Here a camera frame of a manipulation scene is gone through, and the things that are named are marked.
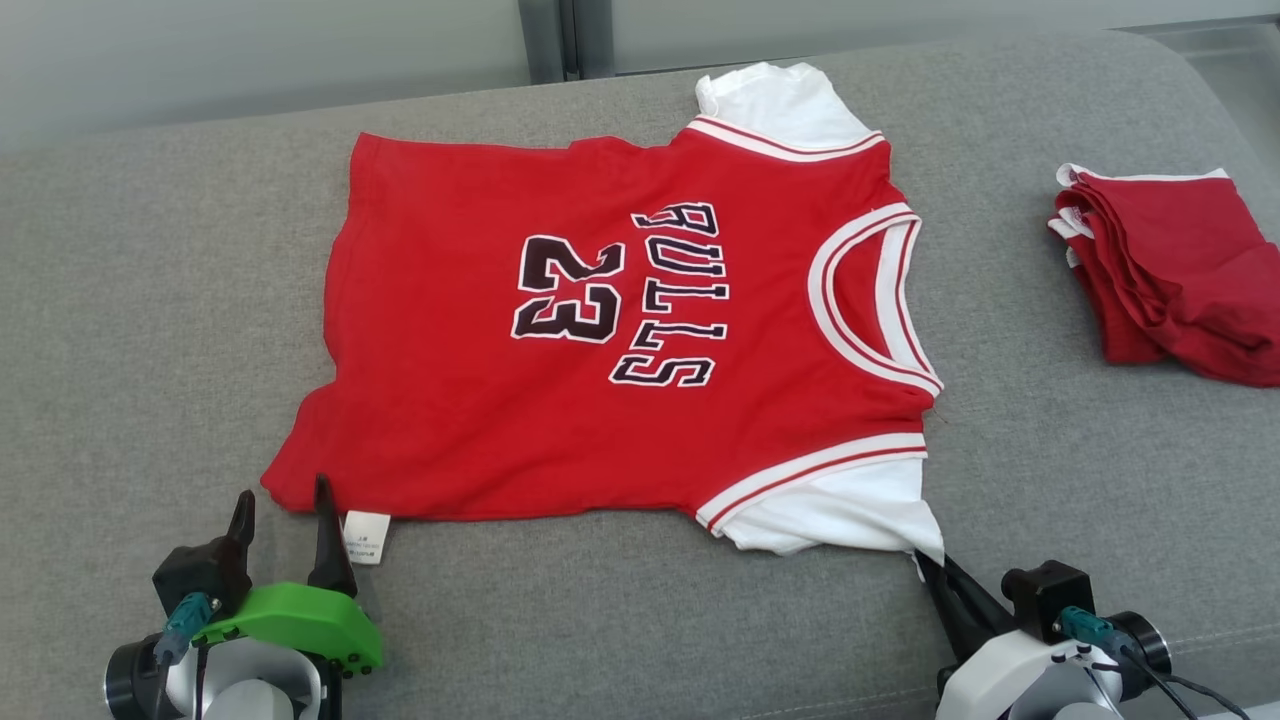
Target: white label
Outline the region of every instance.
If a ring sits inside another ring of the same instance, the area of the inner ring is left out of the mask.
[[[387,528],[392,524],[390,515],[380,512],[347,512],[347,523],[342,527],[342,538],[347,542],[347,556],[357,565],[378,565],[383,561],[383,546],[387,544]]]

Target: red and white stripe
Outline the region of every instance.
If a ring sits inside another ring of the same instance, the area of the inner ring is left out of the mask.
[[[698,521],[721,537],[723,524],[737,511],[788,487],[850,468],[925,456],[924,436],[920,433],[890,433],[841,443],[765,468],[733,483],[698,509]]]
[[[1153,182],[1194,182],[1202,179],[1231,179],[1226,174],[1226,170],[1219,168],[1211,173],[1203,176],[1124,176],[1119,178],[1112,178],[1103,176],[1101,173],[1094,173],[1093,170],[1076,165],[1075,163],[1064,163],[1062,167],[1057,169],[1056,179],[1062,187],[1071,187],[1076,182],[1083,181],[1088,184],[1088,178],[1094,177],[1098,179],[1115,179],[1115,181],[1153,181]]]
[[[890,356],[881,355],[845,323],[836,305],[836,268],[858,243],[884,233],[876,281],[876,311]],[[906,310],[906,273],[920,218],[902,202],[846,223],[818,249],[809,266],[809,304],[823,336],[846,360],[887,380],[919,387],[934,397],[942,380],[924,356]]]
[[[709,115],[698,115],[694,118],[694,122],[689,123],[689,128],[728,142],[730,145],[792,163],[818,163],[833,158],[845,158],[884,142],[883,135],[873,132],[867,137],[859,138],[856,142],[840,147],[796,147]]]

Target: clothing tag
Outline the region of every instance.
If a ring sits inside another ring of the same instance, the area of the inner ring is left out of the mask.
[[[911,565],[915,565],[915,577],[920,578],[922,583],[925,582],[924,580],[924,568],[920,568],[920,560],[918,557],[915,557],[915,551],[913,551],[913,550],[906,551],[906,556],[911,559]]]
[[[342,538],[347,542],[347,556],[358,565],[378,565],[383,561],[383,546],[387,544],[387,528],[392,524],[390,515],[380,512],[347,512],[347,523],[342,527]]]

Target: jersey number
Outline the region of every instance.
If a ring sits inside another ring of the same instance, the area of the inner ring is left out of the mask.
[[[561,237],[535,234],[525,240],[520,263],[520,290],[549,292],[559,287],[559,275],[570,282],[603,278],[622,270],[626,249],[621,242],[600,250],[595,265],[588,265]],[[559,273],[552,270],[554,264]],[[586,284],[584,313],[580,300],[556,302],[553,297],[534,297],[516,309],[512,337],[563,337],[581,342],[607,342],[618,329],[622,297],[612,286]]]

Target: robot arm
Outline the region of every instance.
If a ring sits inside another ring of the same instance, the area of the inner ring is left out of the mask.
[[[116,648],[108,664],[104,694],[115,720],[339,720],[342,682],[380,667],[383,641],[356,605],[324,475],[315,510],[316,561],[305,585],[252,587],[250,491],[225,536],[174,548],[152,577],[170,618],[165,632]]]
[[[1050,560],[1010,570],[1001,593],[1010,614],[950,557],[916,553],[957,664],[938,671],[938,720],[1119,717],[1117,706],[1152,687],[1188,717],[1169,687],[1180,683],[1248,715],[1220,694],[1171,675],[1169,646],[1142,615],[1094,614],[1089,577]]]

